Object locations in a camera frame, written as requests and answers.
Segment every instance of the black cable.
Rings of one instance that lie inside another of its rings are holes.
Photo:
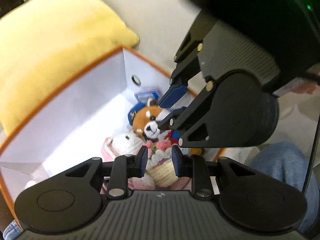
[[[311,174],[312,174],[312,170],[313,170],[313,164],[314,164],[315,158],[316,158],[316,152],[317,152],[318,142],[319,142],[319,131],[320,131],[320,114],[319,114],[319,119],[318,119],[318,123],[317,123],[317,127],[316,127],[315,138],[313,140],[313,145],[312,145],[312,150],[311,150],[311,154],[310,154],[307,174],[306,174],[306,178],[304,180],[303,188],[302,188],[302,193],[304,196],[306,195],[307,187],[308,187],[308,184],[309,184],[309,181],[311,178]]]

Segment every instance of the stuffed animal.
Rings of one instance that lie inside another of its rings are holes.
[[[128,114],[129,124],[136,134],[144,140],[156,142],[164,140],[169,131],[161,131],[158,123],[163,120],[170,112],[162,109],[157,102],[149,98],[147,103],[136,104]]]
[[[144,141],[134,132],[122,133],[116,137],[108,137],[102,146],[102,156],[105,162],[112,162],[118,156],[125,154],[137,155]],[[145,173],[142,178],[128,179],[128,185],[131,189],[155,189],[154,180]]]
[[[171,142],[168,140],[145,143],[133,131],[130,131],[106,138],[101,152],[104,161],[111,162],[121,155],[136,155],[144,144],[148,147],[146,173],[143,178],[128,179],[129,188],[154,190],[156,186],[159,186],[171,190],[183,189],[189,178],[178,178],[175,175],[171,161]]]

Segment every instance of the person's leg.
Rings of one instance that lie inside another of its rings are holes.
[[[21,228],[15,220],[13,220],[3,231],[4,240],[14,240],[22,233]]]
[[[308,160],[293,143],[280,142],[264,148],[254,157],[249,166],[302,191]],[[319,186],[313,172],[307,188],[306,199],[308,209],[298,228],[300,232],[304,232],[314,223],[318,213]]]

